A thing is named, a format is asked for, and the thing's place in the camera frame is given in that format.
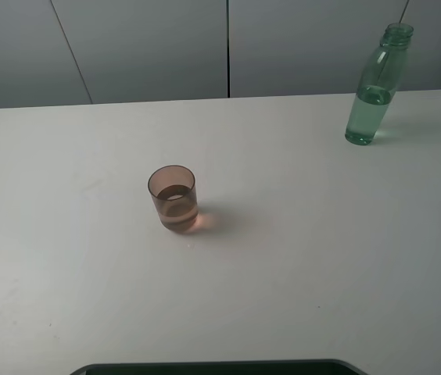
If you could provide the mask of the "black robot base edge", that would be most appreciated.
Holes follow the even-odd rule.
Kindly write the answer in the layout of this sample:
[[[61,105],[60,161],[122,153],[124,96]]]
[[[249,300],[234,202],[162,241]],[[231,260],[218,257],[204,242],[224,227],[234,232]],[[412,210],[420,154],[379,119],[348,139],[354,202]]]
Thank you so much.
[[[260,360],[234,362],[157,362],[91,364],[75,374],[217,375],[217,374],[362,374],[337,359]]]

